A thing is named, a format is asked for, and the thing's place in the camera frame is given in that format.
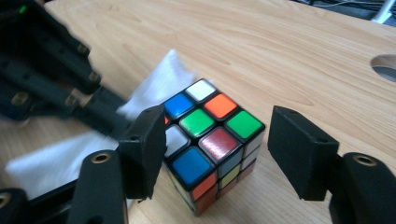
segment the table surface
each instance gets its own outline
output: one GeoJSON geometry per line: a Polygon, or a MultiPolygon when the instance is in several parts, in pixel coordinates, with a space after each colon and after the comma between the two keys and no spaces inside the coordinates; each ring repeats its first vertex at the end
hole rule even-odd
{"type": "MultiPolygon", "coordinates": [[[[170,49],[186,66],[270,125],[274,105],[299,111],[337,139],[339,154],[372,155],[396,172],[396,83],[371,60],[396,50],[396,29],[284,0],[100,0],[46,4],[88,43],[103,83],[127,97],[170,49]]],[[[0,165],[89,129],[31,119],[0,130],[0,165]]],[[[200,217],[164,171],[131,223],[331,223],[328,204],[300,201],[266,148],[255,170],[200,217]]],[[[2,171],[0,187],[14,185],[2,171]]]]}

